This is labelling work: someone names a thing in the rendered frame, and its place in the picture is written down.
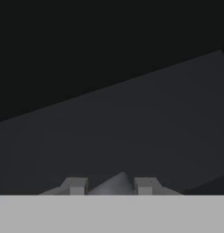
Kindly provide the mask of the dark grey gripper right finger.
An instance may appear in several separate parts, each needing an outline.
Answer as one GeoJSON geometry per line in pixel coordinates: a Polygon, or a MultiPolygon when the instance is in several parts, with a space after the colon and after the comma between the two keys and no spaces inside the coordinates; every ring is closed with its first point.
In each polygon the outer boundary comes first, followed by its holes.
{"type": "Polygon", "coordinates": [[[163,187],[155,177],[135,177],[134,188],[136,195],[179,196],[177,191],[163,187]]]}

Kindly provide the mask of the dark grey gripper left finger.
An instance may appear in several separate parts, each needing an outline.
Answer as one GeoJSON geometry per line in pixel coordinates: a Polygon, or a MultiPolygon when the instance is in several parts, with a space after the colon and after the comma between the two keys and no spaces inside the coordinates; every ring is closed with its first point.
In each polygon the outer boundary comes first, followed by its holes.
{"type": "Polygon", "coordinates": [[[67,177],[59,187],[44,192],[44,195],[86,195],[87,192],[87,177],[67,177]]]}

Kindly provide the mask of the dark grey cabinet panel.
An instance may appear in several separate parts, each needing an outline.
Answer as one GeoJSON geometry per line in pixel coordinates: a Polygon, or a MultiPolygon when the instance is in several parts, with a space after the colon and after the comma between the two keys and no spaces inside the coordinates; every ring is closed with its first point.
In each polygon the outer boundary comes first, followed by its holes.
{"type": "Polygon", "coordinates": [[[125,172],[224,193],[224,55],[217,51],[0,123],[0,195],[125,172]]]}

